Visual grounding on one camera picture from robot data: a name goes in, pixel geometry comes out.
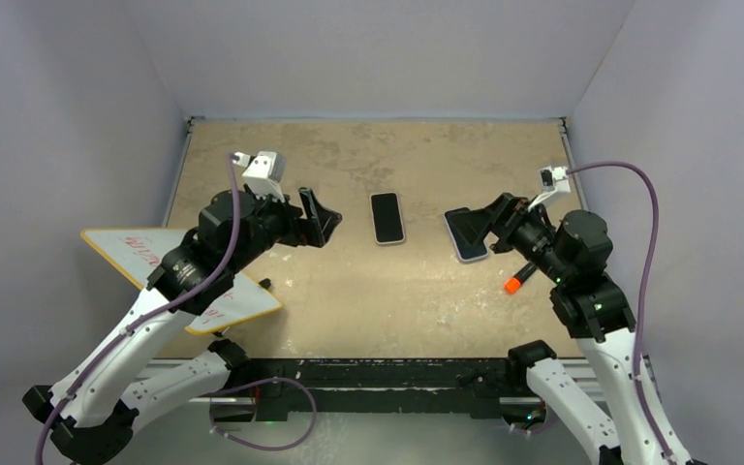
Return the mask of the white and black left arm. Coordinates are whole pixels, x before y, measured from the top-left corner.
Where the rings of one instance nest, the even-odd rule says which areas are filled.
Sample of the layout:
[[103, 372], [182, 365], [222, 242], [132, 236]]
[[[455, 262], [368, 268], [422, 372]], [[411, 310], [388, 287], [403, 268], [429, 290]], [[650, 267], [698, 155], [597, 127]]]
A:
[[248, 356], [217, 340], [200, 356], [147, 381], [140, 371], [175, 334], [202, 315], [235, 276], [276, 244], [323, 247], [341, 215], [314, 192], [262, 198], [249, 190], [217, 194], [149, 275], [134, 305], [71, 374], [53, 386], [31, 387], [23, 404], [52, 443], [76, 464], [112, 460], [155, 418], [190, 398], [221, 390], [237, 396], [250, 383]]

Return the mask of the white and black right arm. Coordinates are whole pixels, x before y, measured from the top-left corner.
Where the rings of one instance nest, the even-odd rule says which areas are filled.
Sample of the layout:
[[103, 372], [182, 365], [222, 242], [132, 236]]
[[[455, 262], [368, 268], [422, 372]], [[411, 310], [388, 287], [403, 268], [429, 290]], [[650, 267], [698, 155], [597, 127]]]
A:
[[508, 387], [533, 391], [579, 442], [593, 464], [694, 464], [636, 354], [637, 323], [605, 271], [613, 245], [593, 212], [568, 212], [552, 226], [545, 210], [504, 193], [490, 205], [452, 213], [449, 227], [467, 243], [492, 233], [496, 253], [516, 251], [549, 278], [554, 313], [588, 361], [607, 406], [602, 410], [542, 341], [508, 352]]

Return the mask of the purple smartphone with black screen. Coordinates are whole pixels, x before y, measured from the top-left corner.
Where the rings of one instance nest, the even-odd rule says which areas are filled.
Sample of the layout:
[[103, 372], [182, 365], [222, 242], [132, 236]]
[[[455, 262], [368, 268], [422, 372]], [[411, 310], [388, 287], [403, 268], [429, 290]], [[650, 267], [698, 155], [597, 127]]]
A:
[[378, 245], [399, 244], [406, 240], [399, 196], [393, 192], [370, 196], [374, 239]]

